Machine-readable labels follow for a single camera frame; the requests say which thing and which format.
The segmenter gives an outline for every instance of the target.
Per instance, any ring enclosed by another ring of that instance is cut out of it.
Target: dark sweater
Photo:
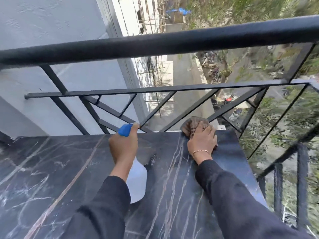
[[[285,225],[257,202],[245,185],[213,160],[202,162],[195,178],[208,195],[225,239],[296,239],[311,236]],[[94,199],[72,217],[62,239],[122,239],[130,193],[119,177],[107,177]]]

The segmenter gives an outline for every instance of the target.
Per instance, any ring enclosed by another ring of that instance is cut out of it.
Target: white spray bottle
[[[126,124],[121,126],[118,134],[128,137],[133,124]],[[126,184],[129,188],[131,195],[131,204],[138,202],[145,195],[146,189],[147,171],[146,168],[140,164],[140,162],[134,158],[132,168],[129,172],[129,176],[126,180]]]

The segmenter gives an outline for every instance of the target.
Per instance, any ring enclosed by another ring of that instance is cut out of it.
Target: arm
[[[297,239],[311,238],[285,225],[274,213],[257,202],[245,185],[232,173],[213,161],[211,152],[217,143],[215,130],[195,132],[188,148],[198,164],[196,180],[208,195],[225,239]]]
[[[61,239],[124,237],[124,217],[131,201],[126,180],[138,148],[137,130],[134,124],[128,137],[114,134],[109,139],[114,169],[93,200],[76,211]]]

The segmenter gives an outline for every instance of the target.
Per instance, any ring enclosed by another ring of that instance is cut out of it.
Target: gold bracelet
[[[205,151],[205,152],[207,152],[209,154],[209,152],[207,150],[196,150],[196,151],[193,152],[193,157],[194,157],[194,153],[199,152],[199,151]]]

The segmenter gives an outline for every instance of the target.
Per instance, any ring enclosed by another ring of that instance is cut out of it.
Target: marble tabletop
[[[235,133],[217,131],[213,157],[266,202]],[[130,206],[125,238],[223,238],[181,132],[140,133],[137,158],[146,195]],[[23,137],[0,154],[0,233],[4,239],[59,238],[114,167],[109,135]]]

